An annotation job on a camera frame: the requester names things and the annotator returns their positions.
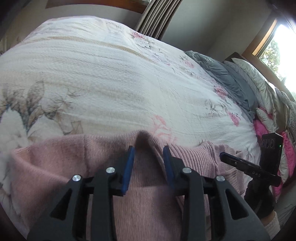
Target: striped curtain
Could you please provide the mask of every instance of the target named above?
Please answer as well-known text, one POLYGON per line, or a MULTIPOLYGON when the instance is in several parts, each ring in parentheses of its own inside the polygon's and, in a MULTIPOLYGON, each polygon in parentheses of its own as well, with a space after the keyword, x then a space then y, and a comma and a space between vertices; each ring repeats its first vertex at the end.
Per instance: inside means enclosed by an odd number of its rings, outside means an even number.
POLYGON ((135 30, 161 39, 182 0, 152 0, 142 14, 135 30))

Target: bedspread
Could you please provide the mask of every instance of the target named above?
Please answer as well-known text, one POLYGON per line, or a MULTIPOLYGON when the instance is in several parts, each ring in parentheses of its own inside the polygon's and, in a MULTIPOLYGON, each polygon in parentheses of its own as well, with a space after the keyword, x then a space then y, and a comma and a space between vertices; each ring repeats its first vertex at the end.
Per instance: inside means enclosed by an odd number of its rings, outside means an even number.
POLYGON ((229 145, 259 162, 254 126, 222 86, 183 51, 114 21, 46 21, 0 57, 0 77, 2 152, 62 135, 146 130, 186 147, 229 145))

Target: gloved hand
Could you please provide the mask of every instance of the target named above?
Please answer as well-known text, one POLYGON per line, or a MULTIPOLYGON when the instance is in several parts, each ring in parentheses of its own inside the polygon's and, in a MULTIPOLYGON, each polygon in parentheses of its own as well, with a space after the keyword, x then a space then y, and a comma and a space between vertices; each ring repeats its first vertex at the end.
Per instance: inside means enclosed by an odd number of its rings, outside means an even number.
POLYGON ((269 186, 258 180, 253 179, 249 182, 244 199, 259 219, 267 217, 274 210, 275 198, 269 186))

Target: silver screw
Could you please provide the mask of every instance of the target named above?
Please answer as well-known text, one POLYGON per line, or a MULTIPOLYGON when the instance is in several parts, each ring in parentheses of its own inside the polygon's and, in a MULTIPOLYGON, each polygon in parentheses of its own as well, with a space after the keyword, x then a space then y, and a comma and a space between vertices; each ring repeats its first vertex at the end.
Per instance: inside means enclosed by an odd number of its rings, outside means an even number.
POLYGON ((190 169, 189 167, 184 167, 184 168, 182 169, 182 171, 183 171, 184 173, 191 173, 191 169, 190 169))
POLYGON ((115 172, 115 168, 114 168, 114 167, 108 167, 108 168, 106 169, 106 172, 107 172, 107 173, 114 173, 114 172, 115 172))
POLYGON ((72 177, 72 180, 73 180, 74 182, 78 182, 78 181, 81 180, 81 176, 80 176, 80 175, 74 175, 74 176, 72 177))
POLYGON ((225 177, 223 177, 223 176, 221 176, 221 175, 217 176, 216 179, 217 179, 217 181, 219 181, 219 182, 224 182, 224 181, 225 181, 225 177))

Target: wall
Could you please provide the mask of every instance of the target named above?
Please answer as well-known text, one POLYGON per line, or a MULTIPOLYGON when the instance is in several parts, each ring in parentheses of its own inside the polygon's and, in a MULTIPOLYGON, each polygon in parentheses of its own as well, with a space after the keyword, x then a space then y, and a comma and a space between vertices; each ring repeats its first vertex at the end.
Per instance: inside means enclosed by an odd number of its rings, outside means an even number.
POLYGON ((231 20, 235 2, 237 0, 183 0, 162 41, 184 51, 206 54, 231 20))
POLYGON ((238 1, 235 9, 236 13, 228 26, 206 53, 219 61, 233 52, 242 54, 271 13, 265 0, 238 1))
POLYGON ((0 51, 13 47, 51 18, 91 15, 111 19, 134 28, 141 17, 140 13, 111 6, 80 4, 45 9, 46 3, 47 0, 32 0, 21 10, 6 32, 5 40, 0 42, 0 51))

